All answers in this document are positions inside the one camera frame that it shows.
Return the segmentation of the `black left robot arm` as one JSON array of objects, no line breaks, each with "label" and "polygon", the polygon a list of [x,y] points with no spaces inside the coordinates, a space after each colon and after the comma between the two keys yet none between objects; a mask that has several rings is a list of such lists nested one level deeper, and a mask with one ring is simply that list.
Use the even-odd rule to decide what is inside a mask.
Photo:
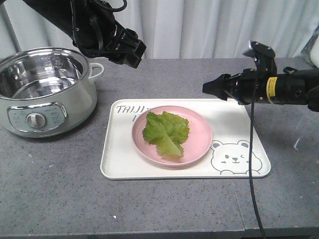
[{"label": "black left robot arm", "polygon": [[114,14],[127,7],[112,7],[105,0],[27,0],[25,3],[66,33],[89,58],[106,57],[119,65],[137,68],[146,50],[137,33],[124,28]]}]

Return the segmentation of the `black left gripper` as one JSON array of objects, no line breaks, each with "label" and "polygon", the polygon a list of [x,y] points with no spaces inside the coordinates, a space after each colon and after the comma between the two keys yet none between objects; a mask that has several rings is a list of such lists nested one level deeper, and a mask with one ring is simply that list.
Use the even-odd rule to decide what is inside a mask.
[{"label": "black left gripper", "polygon": [[146,50],[145,44],[138,38],[135,31],[115,23],[107,43],[99,52],[113,63],[137,68]]}]

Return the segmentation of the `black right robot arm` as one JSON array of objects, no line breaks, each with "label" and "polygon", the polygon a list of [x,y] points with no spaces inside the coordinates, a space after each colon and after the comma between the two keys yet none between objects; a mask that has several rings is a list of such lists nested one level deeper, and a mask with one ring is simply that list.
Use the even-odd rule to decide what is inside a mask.
[{"label": "black right robot arm", "polygon": [[204,83],[202,92],[221,100],[232,98],[240,105],[307,105],[319,111],[319,70],[284,68],[283,74],[259,73],[245,69],[236,75],[222,74]]}]

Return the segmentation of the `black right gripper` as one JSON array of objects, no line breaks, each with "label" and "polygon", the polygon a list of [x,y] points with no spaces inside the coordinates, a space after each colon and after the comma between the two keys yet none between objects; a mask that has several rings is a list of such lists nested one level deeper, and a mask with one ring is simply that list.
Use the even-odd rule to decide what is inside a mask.
[{"label": "black right gripper", "polygon": [[268,104],[267,80],[267,77],[259,76],[256,70],[244,69],[242,73],[234,76],[222,74],[215,80],[204,83],[202,92],[224,101],[228,98],[234,99],[240,105],[249,105],[252,102]]}]

